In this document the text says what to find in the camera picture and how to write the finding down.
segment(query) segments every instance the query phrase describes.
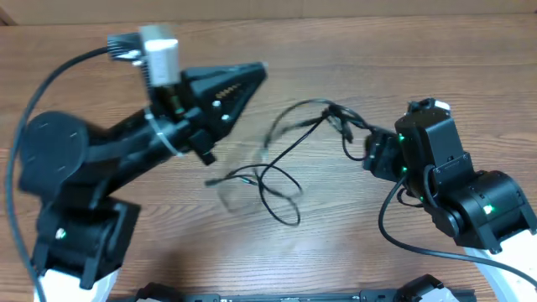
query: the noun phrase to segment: tangled cable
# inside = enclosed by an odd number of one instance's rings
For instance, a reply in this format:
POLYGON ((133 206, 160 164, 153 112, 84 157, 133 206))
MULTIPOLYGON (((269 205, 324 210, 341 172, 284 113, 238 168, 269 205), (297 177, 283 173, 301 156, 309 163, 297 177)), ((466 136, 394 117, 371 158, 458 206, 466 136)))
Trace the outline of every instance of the tangled cable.
POLYGON ((270 161, 268 164, 259 163, 259 164, 248 164, 243 167, 240 167, 238 169, 234 169, 231 172, 227 173, 224 177, 220 179, 214 179, 214 180, 208 180, 206 181, 207 186, 213 186, 220 184, 221 182, 227 181, 227 180, 233 180, 233 179, 240 179, 244 183, 249 185, 255 185, 258 187, 259 196, 261 199, 261 202, 263 203, 264 207, 267 209, 268 213, 278 222, 290 226, 290 227, 297 227, 300 224, 300 211, 298 206, 296 205, 295 201, 293 200, 296 195, 285 195, 282 192, 271 188, 267 186, 263 178, 267 174, 267 172, 270 169, 276 169, 281 174, 283 174, 287 179, 291 180, 293 184, 298 188, 299 194, 303 194, 302 187, 300 186, 300 183, 293 178, 289 173, 285 172, 283 169, 276 166, 276 163, 278 163, 286 154, 288 154, 291 150, 296 148, 300 143, 302 143, 310 134, 312 134, 319 125, 322 124, 327 120, 340 134, 341 134, 341 145, 343 148, 343 152, 345 155, 354 161, 362 161, 365 159, 365 157, 357 158, 352 156, 349 151, 347 150, 347 143, 352 143, 353 136, 352 136, 352 130, 349 126, 349 124, 363 129, 363 130, 369 130, 371 133, 374 133, 375 127, 372 125, 369 125, 359 114, 354 112, 352 109, 349 109, 348 107, 344 107, 341 105, 336 104, 335 102, 326 100, 326 99, 311 99, 311 100, 305 100, 302 102, 297 102, 291 107, 288 107, 284 111, 282 111, 276 119, 274 119, 272 126, 270 127, 269 131, 266 133, 264 140, 263 140, 263 146, 260 150, 261 154, 266 154, 269 150, 269 146, 272 142, 275 140, 283 137, 286 133, 300 129, 300 128, 306 128, 310 127, 310 129, 304 133, 298 140, 296 140, 291 146, 289 146, 284 152, 282 152, 280 155, 278 155, 275 159, 270 161), (307 119, 301 122, 296 122, 290 126, 286 126, 281 128, 278 132, 276 132, 276 127, 281 122, 281 120, 288 115, 290 112, 292 112, 294 109, 304 106, 306 104, 325 104, 328 105, 327 108, 322 112, 320 117, 315 117, 311 119, 307 119), (243 171, 246 169, 252 169, 252 173, 244 173, 243 171), (296 221, 289 222, 278 215, 274 213, 273 209, 269 206, 265 193, 268 192, 270 195, 276 196, 280 199, 286 200, 290 206, 293 208, 295 214, 296 214, 296 221))

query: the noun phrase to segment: wooden table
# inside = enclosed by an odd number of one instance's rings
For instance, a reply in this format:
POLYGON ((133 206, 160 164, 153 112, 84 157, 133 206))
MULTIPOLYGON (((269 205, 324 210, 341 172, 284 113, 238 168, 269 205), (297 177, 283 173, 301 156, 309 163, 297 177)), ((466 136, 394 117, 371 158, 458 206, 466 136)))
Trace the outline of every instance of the wooden table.
MULTIPOLYGON (((5 165, 13 127, 37 85, 57 65, 106 44, 108 34, 139 24, 0 28, 0 147, 5 165)), ((204 167, 195 155, 171 159, 116 193, 143 211, 114 294, 131 294, 150 281, 186 292, 220 294, 313 293, 396 288, 431 273, 451 287, 474 288, 495 300, 471 263, 420 256, 380 235, 377 214, 392 184, 374 179, 341 151, 322 126, 281 167, 305 187, 303 223, 278 224, 239 182, 230 213, 217 189, 203 181, 248 163, 259 137, 290 104, 327 97, 393 128, 406 102, 436 96, 452 105, 464 148, 476 169, 513 176, 537 209, 537 16, 331 18, 289 21, 182 23, 181 64, 268 62, 268 80, 233 134, 204 167)), ((38 112, 64 110, 110 126, 146 103, 138 70, 106 57, 78 65, 45 94, 38 112)), ((307 108, 296 118, 313 116, 307 108)), ((274 154, 299 134, 274 145, 274 154)), ((363 136, 352 146, 360 153, 363 136)), ((282 180, 273 181, 284 185, 282 180)), ((38 201, 17 194, 26 243, 34 244, 38 201)), ((280 211, 286 211, 280 202, 280 211)), ((0 300, 30 300, 5 211, 0 220, 0 300)), ((461 252, 421 210, 391 205, 387 228, 420 247, 461 252)))

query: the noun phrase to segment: screw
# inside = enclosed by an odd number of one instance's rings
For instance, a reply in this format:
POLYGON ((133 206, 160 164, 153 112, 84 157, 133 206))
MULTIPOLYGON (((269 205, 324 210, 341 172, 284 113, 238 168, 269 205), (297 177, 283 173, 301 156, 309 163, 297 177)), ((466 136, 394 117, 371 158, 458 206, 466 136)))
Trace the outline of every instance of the screw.
POLYGON ((65 237, 65 230, 63 228, 59 228, 58 231, 56 231, 55 238, 60 240, 60 239, 63 239, 64 237, 65 237))

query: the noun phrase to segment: power cord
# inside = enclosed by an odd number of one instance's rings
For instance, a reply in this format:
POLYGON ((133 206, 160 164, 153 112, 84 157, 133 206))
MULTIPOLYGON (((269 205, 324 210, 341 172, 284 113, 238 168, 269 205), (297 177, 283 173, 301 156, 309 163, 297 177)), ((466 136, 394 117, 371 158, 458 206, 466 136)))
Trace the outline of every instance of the power cord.
POLYGON ((439 251, 434 251, 434 250, 425 249, 425 248, 421 248, 421 247, 415 247, 415 246, 411 246, 409 244, 397 241, 396 239, 391 237, 386 232, 386 229, 384 228, 384 214, 386 213, 386 209, 388 208, 388 205, 389 205, 390 201, 392 200, 392 198, 394 198, 395 192, 397 192, 399 187, 407 180, 407 178, 408 178, 408 175, 405 174, 403 176, 403 178, 401 178, 397 182, 397 184, 395 184, 393 189, 389 192, 388 196, 386 196, 386 199, 384 200, 384 203, 383 203, 382 207, 380 208, 380 212, 378 213, 378 229, 380 230, 381 234, 383 234, 384 238, 386 238, 386 240, 388 240, 389 242, 391 242, 393 245, 395 245, 397 247, 401 247, 401 248, 403 248, 403 249, 405 249, 407 251, 414 252, 414 253, 419 253, 419 254, 422 254, 422 255, 428 255, 428 256, 434 256, 434 257, 446 258, 446 259, 461 260, 461 261, 467 261, 467 262, 471 262, 471 263, 480 263, 480 264, 490 265, 490 266, 495 267, 495 268, 500 268, 500 269, 506 270, 506 271, 508 271, 510 273, 516 274, 520 278, 530 282, 537 289, 537 281, 536 280, 532 279, 526 273, 523 273, 523 272, 519 271, 518 269, 510 267, 510 266, 508 266, 506 264, 499 263, 499 262, 489 260, 489 259, 480 258, 480 257, 473 257, 473 256, 456 254, 456 253, 439 252, 439 251))
POLYGON ((11 228, 13 241, 15 242, 15 247, 18 250, 18 255, 20 256, 24 264, 24 267, 28 271, 28 275, 30 279, 35 285, 35 290, 39 297, 39 301, 41 302, 46 302, 43 287, 41 286, 41 283, 39 281, 39 276, 37 272, 35 272, 34 266, 31 263, 28 251, 26 250, 26 247, 24 246, 23 236, 18 226, 17 216, 15 215, 15 207, 13 203, 13 171, 15 168, 15 160, 17 158, 17 153, 18 153, 18 150, 20 149, 21 137, 23 135, 24 128, 26 127, 26 124, 28 123, 29 117, 32 114, 32 111, 35 109, 35 106, 37 105, 39 99, 41 98, 41 96, 43 96, 43 93, 46 91, 46 89, 49 87, 52 81, 54 81, 61 73, 68 70, 73 65, 76 65, 84 60, 88 60, 95 56, 103 55, 107 52, 108 52, 107 47, 101 47, 99 49, 92 50, 88 53, 79 55, 71 60, 68 60, 63 65, 58 67, 56 70, 52 71, 52 73, 49 76, 47 76, 47 78, 43 81, 43 83, 41 83, 39 88, 35 91, 34 95, 30 99, 28 105, 26 106, 26 109, 24 109, 23 116, 21 116, 18 122, 18 126, 15 129, 15 134, 13 135, 14 137, 13 147, 11 148, 9 152, 8 164, 6 168, 6 179, 5 179, 6 212, 8 213, 9 226, 11 228))
POLYGON ((297 102, 293 106, 288 107, 287 109, 283 110, 274 119, 270 129, 265 134, 265 137, 263 140, 263 146, 260 150, 261 154, 266 154, 269 150, 270 144, 274 142, 275 140, 284 136, 286 133, 296 130, 296 129, 311 126, 310 130, 308 130, 304 135, 302 135, 302 137, 300 137, 284 152, 282 152, 280 155, 278 155, 274 160, 272 160, 268 164, 245 165, 243 167, 240 167, 238 169, 235 169, 227 173, 224 177, 220 179, 206 181, 206 185, 207 186, 218 185, 221 182, 224 182, 227 180, 233 180, 233 179, 240 179, 242 180, 242 182, 246 184, 256 185, 259 190, 259 196, 260 196, 261 202, 263 203, 264 207, 267 209, 268 213, 273 217, 273 219, 275 219, 276 221, 286 226, 297 227, 300 224, 301 217, 300 217, 299 208, 296 205, 296 202, 293 200, 294 197, 285 195, 279 192, 278 190, 270 188, 264 183, 263 178, 270 169, 276 169, 280 173, 282 173, 287 179, 291 180, 291 182, 293 182, 293 184, 298 188, 299 195, 302 195, 303 190, 302 190, 302 187, 300 186, 300 183, 296 179, 294 179, 289 173, 277 167, 275 164, 278 163, 291 150, 293 150, 300 143, 302 143, 308 136, 310 136, 310 134, 312 134, 317 129, 317 127, 319 127, 319 125, 321 125, 321 123, 325 120, 327 120, 330 123, 330 125, 333 126, 341 134, 341 140, 342 140, 341 145, 342 145, 343 152, 345 153, 345 155, 349 159, 354 160, 354 161, 364 160, 365 159, 364 157, 356 158, 350 155, 350 153, 347 150, 346 143, 352 143, 352 140, 353 140, 352 131, 349 127, 349 124, 360 129, 369 130, 371 133, 373 133, 376 128, 374 126, 369 125, 359 114, 357 114, 350 108, 338 105, 335 102, 329 101, 326 99, 311 99, 311 100, 297 102), (288 115, 290 112, 292 112, 298 107, 302 107, 302 106, 309 105, 309 104, 323 104, 323 105, 327 105, 327 108, 322 112, 320 117, 315 117, 315 118, 307 119, 301 122, 296 122, 290 126, 281 128, 278 132, 276 131, 276 127, 286 115, 288 115), (252 169, 253 173, 252 174, 239 174, 239 172, 242 172, 245 169, 252 169), (271 206, 267 202, 265 192, 268 192, 270 195, 274 195, 280 199, 286 200, 289 203, 289 205, 293 208, 293 211, 295 212, 296 221, 289 222, 289 221, 282 219, 278 215, 276 215, 273 209, 271 208, 271 206))

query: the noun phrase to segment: green led light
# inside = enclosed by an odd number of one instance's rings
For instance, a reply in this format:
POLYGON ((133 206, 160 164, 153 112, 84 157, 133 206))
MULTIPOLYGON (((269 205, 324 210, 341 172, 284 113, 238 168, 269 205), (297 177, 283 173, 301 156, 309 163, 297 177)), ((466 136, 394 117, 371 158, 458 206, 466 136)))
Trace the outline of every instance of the green led light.
POLYGON ((494 207, 491 206, 491 205, 486 205, 483 207, 483 210, 485 211, 485 214, 490 214, 492 212, 494 212, 494 207))

